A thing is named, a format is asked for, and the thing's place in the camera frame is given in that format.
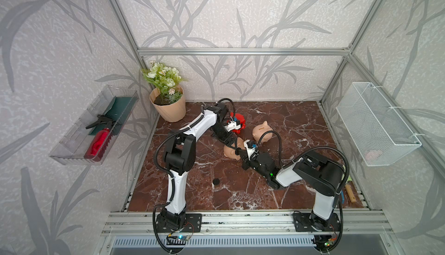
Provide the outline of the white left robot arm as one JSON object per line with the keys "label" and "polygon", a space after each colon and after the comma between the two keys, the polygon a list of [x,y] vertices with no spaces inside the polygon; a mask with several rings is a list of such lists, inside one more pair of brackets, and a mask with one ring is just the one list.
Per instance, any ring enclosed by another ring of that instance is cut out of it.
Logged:
{"label": "white left robot arm", "polygon": [[201,106],[200,114],[188,125],[169,133],[166,140],[156,149],[154,164],[169,177],[168,201],[161,208],[160,216],[169,220],[179,220],[185,216],[185,189],[187,176],[196,160],[196,145],[200,137],[209,129],[214,136],[228,147],[236,147],[236,135],[225,125],[228,108],[225,102],[235,104],[229,98],[222,98],[214,105]]}

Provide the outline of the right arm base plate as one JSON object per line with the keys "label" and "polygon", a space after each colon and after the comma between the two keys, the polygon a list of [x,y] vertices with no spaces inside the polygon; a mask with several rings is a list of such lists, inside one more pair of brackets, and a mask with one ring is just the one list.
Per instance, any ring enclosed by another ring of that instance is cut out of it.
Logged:
{"label": "right arm base plate", "polygon": [[341,228],[337,213],[324,220],[313,213],[295,211],[292,218],[296,232],[340,232]]}

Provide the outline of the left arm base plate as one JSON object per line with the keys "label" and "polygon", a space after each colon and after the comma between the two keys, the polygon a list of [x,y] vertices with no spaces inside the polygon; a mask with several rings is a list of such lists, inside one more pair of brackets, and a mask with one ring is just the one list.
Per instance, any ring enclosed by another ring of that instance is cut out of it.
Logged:
{"label": "left arm base plate", "polygon": [[182,230],[184,232],[200,232],[202,225],[202,214],[182,213],[182,214],[159,214],[156,217],[155,226],[157,232],[174,232]]}

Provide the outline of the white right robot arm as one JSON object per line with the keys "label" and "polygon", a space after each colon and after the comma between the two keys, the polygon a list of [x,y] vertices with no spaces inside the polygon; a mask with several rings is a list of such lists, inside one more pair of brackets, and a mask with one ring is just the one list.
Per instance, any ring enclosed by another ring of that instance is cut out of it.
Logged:
{"label": "white right robot arm", "polygon": [[252,168],[262,175],[267,184],[280,190],[304,180],[316,191],[310,221],[318,230],[327,227],[334,209],[339,203],[350,176],[350,165],[346,156],[329,146],[310,148],[290,163],[279,168],[268,153],[260,153],[259,142],[246,140],[244,147],[236,147],[235,154],[241,157],[242,168]]}

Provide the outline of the red piggy bank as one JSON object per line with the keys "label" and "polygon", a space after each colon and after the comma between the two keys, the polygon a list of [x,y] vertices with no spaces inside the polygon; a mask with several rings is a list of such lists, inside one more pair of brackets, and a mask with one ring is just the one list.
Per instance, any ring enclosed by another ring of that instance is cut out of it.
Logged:
{"label": "red piggy bank", "polygon": [[246,119],[244,118],[243,115],[236,113],[234,114],[233,112],[230,113],[230,116],[233,118],[233,120],[237,123],[237,125],[240,125],[239,129],[235,129],[232,132],[236,133],[236,134],[240,134],[241,131],[243,129],[245,129],[246,127]]}

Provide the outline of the pale pink piggy bank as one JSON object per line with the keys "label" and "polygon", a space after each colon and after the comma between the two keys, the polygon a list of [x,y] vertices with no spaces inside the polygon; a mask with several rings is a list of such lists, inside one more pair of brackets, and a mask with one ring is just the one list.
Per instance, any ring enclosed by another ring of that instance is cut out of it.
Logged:
{"label": "pale pink piggy bank", "polygon": [[253,130],[252,130],[252,135],[253,135],[253,138],[255,139],[255,141],[256,141],[257,143],[260,142],[260,139],[261,139],[262,136],[264,136],[264,137],[263,137],[263,139],[261,140],[261,142],[267,142],[267,141],[269,141],[270,139],[272,139],[272,136],[273,136],[273,133],[265,134],[266,132],[269,132],[269,131],[273,131],[273,129],[272,129],[272,127],[268,124],[268,122],[265,120],[263,123],[261,123],[261,124],[255,126],[255,127],[253,128]]}

